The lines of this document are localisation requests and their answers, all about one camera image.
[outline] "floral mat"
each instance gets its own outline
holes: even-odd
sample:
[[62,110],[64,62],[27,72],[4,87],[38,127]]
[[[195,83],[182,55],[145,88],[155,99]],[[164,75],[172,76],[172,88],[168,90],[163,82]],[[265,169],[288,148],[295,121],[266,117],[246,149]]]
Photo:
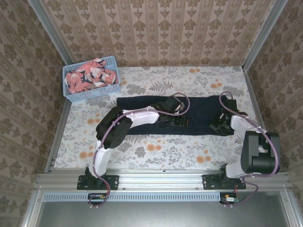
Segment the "floral mat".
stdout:
[[[125,67],[119,68],[121,92],[73,103],[54,167],[83,168],[92,162],[96,126],[116,105],[117,97],[191,97],[231,91],[238,109],[255,119],[241,67]],[[240,159],[243,139],[233,136],[130,135],[114,149],[108,168],[218,169]]]

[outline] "gray floor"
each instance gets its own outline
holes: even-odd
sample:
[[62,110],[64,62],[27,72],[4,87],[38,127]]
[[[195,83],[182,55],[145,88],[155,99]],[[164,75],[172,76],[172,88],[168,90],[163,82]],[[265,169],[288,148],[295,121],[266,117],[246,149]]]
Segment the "gray floor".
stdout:
[[90,209],[86,202],[45,202],[37,226],[288,227],[289,224],[279,193],[258,192],[232,209],[218,202],[108,202],[98,209]]

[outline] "damask wallpaper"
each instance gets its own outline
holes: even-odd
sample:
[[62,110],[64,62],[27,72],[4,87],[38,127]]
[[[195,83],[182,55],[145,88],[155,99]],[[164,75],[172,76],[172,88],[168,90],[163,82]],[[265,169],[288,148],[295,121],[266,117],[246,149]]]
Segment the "damask wallpaper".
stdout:
[[249,75],[267,129],[280,134],[282,169],[303,207],[303,1],[288,1]]
[[18,226],[60,118],[63,61],[26,0],[0,1],[0,226]]
[[274,0],[42,0],[74,62],[236,65]]

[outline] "black pants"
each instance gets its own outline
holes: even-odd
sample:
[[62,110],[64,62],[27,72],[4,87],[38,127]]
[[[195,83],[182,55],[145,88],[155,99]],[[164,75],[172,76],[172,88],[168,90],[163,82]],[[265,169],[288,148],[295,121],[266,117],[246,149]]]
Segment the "black pants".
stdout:
[[[151,104],[163,101],[166,96],[137,96],[118,98],[117,106],[123,110],[135,110],[145,108]],[[185,97],[178,97],[178,99],[185,104],[187,108],[187,100]],[[222,106],[219,102],[219,96],[210,97],[190,97],[190,109],[185,114],[188,118],[188,125],[186,127],[169,126],[167,128],[160,128],[155,124],[144,124],[131,128],[128,135],[219,135],[221,134],[212,130],[209,125],[215,116],[222,111]]]

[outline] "laundry basket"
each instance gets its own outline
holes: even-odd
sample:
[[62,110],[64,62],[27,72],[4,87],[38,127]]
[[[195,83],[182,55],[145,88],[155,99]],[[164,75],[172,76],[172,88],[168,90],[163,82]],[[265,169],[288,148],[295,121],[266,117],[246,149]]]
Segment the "laundry basket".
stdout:
[[120,91],[120,75],[119,75],[119,71],[118,71],[117,62],[116,62],[115,57],[114,56],[109,56],[109,57],[105,57],[105,58],[101,58],[101,59],[106,61],[106,65],[105,65],[106,69],[116,71],[117,76],[118,76],[118,83],[113,84],[113,85],[108,85],[108,86],[105,86],[105,87],[99,87],[99,88],[89,90],[89,91],[83,91],[83,92],[78,92],[78,93],[72,94],[69,91],[69,89],[67,88],[66,83],[64,82],[65,76],[69,71],[76,70],[77,68],[79,68],[84,63],[87,63],[88,61],[79,62],[79,63],[72,64],[72,65],[66,65],[62,69],[62,81],[63,81],[63,95],[64,95],[64,97],[69,99],[71,102],[77,102],[77,101],[80,101],[80,100],[94,98],[94,97],[98,97],[98,96],[103,96],[103,95],[107,95],[107,94],[110,94],[110,93],[115,93],[115,92]]

